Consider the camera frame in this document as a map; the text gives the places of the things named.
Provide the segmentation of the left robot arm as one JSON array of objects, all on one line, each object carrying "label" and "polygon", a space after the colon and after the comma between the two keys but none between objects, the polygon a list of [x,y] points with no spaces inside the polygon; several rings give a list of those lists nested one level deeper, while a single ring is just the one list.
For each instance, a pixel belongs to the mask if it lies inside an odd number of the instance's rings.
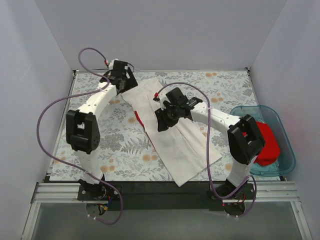
[{"label": "left robot arm", "polygon": [[81,180],[91,184],[89,194],[95,200],[103,199],[107,193],[106,187],[99,183],[104,174],[98,161],[97,148],[101,140],[98,118],[113,98],[138,85],[133,68],[131,63],[112,60],[109,70],[99,80],[98,92],[66,114],[66,142],[75,151],[84,169]]}]

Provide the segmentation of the white t-shirt red print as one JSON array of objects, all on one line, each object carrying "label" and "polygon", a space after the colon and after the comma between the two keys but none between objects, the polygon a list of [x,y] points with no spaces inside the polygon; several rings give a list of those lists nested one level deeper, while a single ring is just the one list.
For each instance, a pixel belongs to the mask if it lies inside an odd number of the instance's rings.
[{"label": "white t-shirt red print", "polygon": [[160,104],[153,98],[161,88],[155,77],[142,80],[138,86],[124,92],[122,98],[138,113],[160,160],[177,186],[181,187],[207,168],[207,139],[191,120],[185,118],[179,119],[168,130],[158,131],[155,111]]}]

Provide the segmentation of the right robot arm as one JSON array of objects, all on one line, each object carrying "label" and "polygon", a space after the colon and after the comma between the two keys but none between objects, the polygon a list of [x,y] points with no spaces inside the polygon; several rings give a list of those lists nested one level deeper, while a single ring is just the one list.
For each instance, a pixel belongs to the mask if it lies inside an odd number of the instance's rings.
[{"label": "right robot arm", "polygon": [[220,199],[237,199],[243,195],[252,164],[266,144],[254,117],[224,113],[197,97],[187,98],[178,87],[165,94],[157,92],[153,99],[160,104],[155,111],[159,132],[168,130],[184,118],[207,124],[208,130],[215,129],[227,135],[233,158],[232,169],[224,185],[210,188]]}]

